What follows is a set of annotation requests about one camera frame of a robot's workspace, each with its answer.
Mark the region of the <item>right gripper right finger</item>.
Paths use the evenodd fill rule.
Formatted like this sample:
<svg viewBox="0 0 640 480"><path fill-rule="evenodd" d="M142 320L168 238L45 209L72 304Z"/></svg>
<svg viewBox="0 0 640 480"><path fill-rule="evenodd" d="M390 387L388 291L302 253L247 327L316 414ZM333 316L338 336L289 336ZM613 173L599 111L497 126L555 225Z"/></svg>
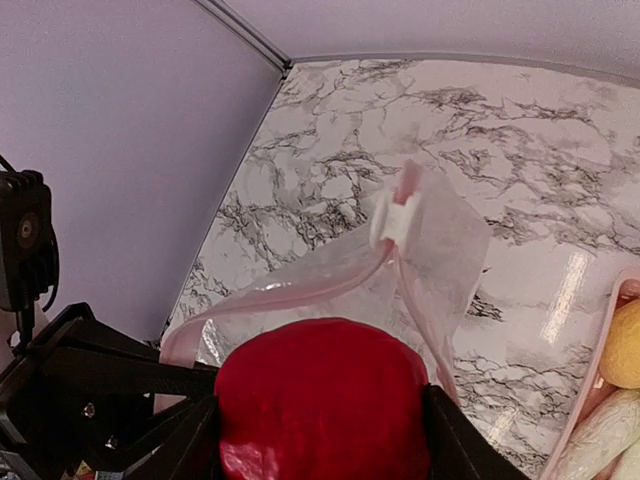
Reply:
<svg viewBox="0 0 640 480"><path fill-rule="evenodd" d="M434 480L517 480L525 475L496 451L438 385L422 394Z"/></svg>

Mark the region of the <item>pink perforated plastic basket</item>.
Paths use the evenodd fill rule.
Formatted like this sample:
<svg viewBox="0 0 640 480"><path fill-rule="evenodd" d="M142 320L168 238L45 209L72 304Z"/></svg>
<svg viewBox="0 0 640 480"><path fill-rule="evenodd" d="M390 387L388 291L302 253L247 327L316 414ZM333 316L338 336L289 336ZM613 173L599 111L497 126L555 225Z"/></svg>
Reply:
<svg viewBox="0 0 640 480"><path fill-rule="evenodd" d="M632 267L623 270L620 275L616 278L611 293L608 296L608 304L605 310L605 314L603 320L600 322L600 326L598 327L597 333L597 343L593 350L593 355L591 361L589 363L588 370L586 371L584 381L581 385L581 389L579 390L579 394L574 403L574 406L571 410L571 413L567 419L565 424L565 428L562 431L562 434L558 438L556 444L554 445L554 449L552 454L549 457L545 468L543 469L540 479L547 480L552 477L553 470L557 466L559 462L559 458L565 446L568 443L569 437L574 431L576 425L578 424L578 419L582 414L583 407L587 403L587 398L591 394L591 391L594 389L597 380L599 379L598 374L598 365L601 358L602 350L604 348L606 338L609 332L609 328L611 325L613 314L616 310L618 303L623 298L623 295L620 294L621 288L629 282L638 282L639 281L639 268Z"/></svg>

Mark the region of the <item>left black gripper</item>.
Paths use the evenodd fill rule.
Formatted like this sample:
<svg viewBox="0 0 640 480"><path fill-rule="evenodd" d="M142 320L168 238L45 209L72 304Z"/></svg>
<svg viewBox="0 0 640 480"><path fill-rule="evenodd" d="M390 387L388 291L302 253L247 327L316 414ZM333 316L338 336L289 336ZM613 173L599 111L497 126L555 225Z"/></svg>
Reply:
<svg viewBox="0 0 640 480"><path fill-rule="evenodd" d="M66 307L1 378L1 456L21 479L59 479L86 462L123 472L150 396L211 395L218 369L162 364L159 352Z"/></svg>

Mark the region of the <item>clear zip top bag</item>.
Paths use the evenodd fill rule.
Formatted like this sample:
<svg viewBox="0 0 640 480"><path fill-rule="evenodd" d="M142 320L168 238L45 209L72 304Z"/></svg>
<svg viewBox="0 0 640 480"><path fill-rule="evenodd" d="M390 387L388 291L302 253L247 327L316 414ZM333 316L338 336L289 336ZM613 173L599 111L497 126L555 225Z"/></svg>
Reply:
<svg viewBox="0 0 640 480"><path fill-rule="evenodd" d="M220 366L285 324L343 317L412 347L430 380L456 395L452 339L476 291L491 237L437 168L405 164L369 221L263 275L162 340L165 364Z"/></svg>

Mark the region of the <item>red apple toy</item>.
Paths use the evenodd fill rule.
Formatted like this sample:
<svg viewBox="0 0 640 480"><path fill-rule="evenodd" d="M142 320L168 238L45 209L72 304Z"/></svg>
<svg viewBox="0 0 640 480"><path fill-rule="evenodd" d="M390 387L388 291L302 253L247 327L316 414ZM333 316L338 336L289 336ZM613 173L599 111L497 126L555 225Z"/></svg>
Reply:
<svg viewBox="0 0 640 480"><path fill-rule="evenodd" d="M236 348L215 382L227 479L425 479L422 358L344 318L294 322Z"/></svg>

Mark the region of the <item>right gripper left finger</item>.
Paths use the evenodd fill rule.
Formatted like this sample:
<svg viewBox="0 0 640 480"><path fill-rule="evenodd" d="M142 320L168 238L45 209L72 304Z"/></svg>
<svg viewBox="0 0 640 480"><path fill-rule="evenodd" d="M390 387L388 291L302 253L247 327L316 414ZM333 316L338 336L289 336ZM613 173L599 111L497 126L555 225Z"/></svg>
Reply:
<svg viewBox="0 0 640 480"><path fill-rule="evenodd" d="M125 479L219 479L219 410L215 396L196 403L167 440Z"/></svg>

